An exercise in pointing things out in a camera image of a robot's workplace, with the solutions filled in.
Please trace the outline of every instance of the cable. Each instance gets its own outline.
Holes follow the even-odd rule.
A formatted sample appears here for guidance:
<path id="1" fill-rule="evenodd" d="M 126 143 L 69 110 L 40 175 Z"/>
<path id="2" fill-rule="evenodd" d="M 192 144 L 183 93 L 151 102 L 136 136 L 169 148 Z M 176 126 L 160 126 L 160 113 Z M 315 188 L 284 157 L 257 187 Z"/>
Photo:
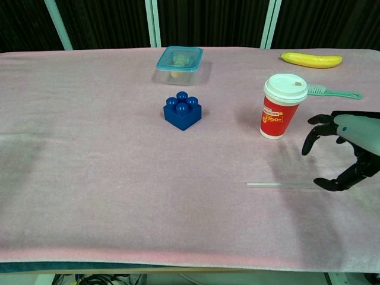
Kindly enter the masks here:
<path id="1" fill-rule="evenodd" d="M 93 274 L 91 276 L 88 276 L 78 283 L 78 285 L 113 285 L 110 279 L 107 279 L 105 276 L 110 276 L 107 274 Z"/>
<path id="2" fill-rule="evenodd" d="M 118 280 L 116 278 L 116 276 L 114 275 L 109 275 L 109 274 L 96 274 L 95 276 L 98 276 L 98 277 L 102 277 L 102 278 L 105 278 L 105 279 L 109 279 L 110 281 L 115 281 L 115 280 Z"/>
<path id="3" fill-rule="evenodd" d="M 188 280 L 188 281 L 191 282 L 192 284 L 195 284 L 195 285 L 203 285 L 202 283 L 199 283 L 199 282 L 195 281 L 194 279 L 192 279 L 192 278 L 190 278 L 190 277 L 187 277 L 187 276 L 184 275 L 184 274 L 181 274 L 181 273 L 180 273 L 180 274 L 178 274 L 178 275 L 180 275 L 182 278 Z"/>
<path id="4" fill-rule="evenodd" d="M 142 274 L 140 274 L 140 276 L 137 278 L 137 281 L 135 282 L 135 285 L 137 285 L 137 283 L 139 282 L 139 280 L 140 280 L 140 278 L 141 278 L 141 275 L 142 275 Z"/>
<path id="5" fill-rule="evenodd" d="M 129 274 L 114 274 L 114 277 L 129 277 Z"/>
<path id="6" fill-rule="evenodd" d="M 64 279 L 65 279 L 65 275 L 64 274 L 57 274 L 56 276 L 54 276 L 54 280 L 52 282 L 53 285 L 58 285 L 58 282 L 59 282 L 59 285 L 62 285 L 64 283 Z"/>

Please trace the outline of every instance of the paper coffee cup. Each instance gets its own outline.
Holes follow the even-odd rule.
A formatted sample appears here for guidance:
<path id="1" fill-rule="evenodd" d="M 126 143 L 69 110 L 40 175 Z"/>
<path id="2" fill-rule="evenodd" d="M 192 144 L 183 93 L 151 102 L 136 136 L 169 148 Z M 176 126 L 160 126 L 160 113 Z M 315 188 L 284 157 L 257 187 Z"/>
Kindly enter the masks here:
<path id="1" fill-rule="evenodd" d="M 264 85 L 264 107 L 260 133 L 272 140 L 281 138 L 299 103 L 308 95 L 306 81 L 294 74 L 275 74 Z"/>

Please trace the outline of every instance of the white cup lid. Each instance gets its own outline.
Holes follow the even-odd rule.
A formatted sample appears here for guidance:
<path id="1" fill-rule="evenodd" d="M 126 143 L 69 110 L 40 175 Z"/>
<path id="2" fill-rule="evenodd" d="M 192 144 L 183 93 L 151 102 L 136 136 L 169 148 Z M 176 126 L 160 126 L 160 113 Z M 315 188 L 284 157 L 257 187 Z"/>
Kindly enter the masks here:
<path id="1" fill-rule="evenodd" d="M 265 93 L 272 99 L 284 103 L 299 103 L 306 99 L 306 81 L 295 74 L 272 75 L 264 85 Z"/>

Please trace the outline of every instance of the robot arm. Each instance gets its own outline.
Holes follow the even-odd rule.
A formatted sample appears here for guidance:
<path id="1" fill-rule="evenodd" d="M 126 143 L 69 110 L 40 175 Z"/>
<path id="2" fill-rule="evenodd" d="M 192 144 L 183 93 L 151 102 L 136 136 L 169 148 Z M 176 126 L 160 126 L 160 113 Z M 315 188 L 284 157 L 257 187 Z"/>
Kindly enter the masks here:
<path id="1" fill-rule="evenodd" d="M 314 179 L 318 186 L 329 191 L 343 191 L 380 170 L 380 113 L 333 111 L 331 115 L 316 115 L 308 122 L 322 125 L 315 126 L 306 137 L 302 155 L 307 155 L 321 136 L 338 135 L 336 142 L 350 143 L 357 158 L 356 163 L 336 179 Z"/>

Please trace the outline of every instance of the banana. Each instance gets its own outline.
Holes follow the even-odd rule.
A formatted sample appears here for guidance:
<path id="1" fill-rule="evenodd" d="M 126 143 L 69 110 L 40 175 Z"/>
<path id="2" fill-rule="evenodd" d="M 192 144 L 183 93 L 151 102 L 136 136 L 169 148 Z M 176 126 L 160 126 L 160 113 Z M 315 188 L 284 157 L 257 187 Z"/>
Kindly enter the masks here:
<path id="1" fill-rule="evenodd" d="M 336 67 L 342 62 L 340 55 L 308 55 L 300 52 L 284 52 L 281 58 L 291 64 L 314 68 Z"/>

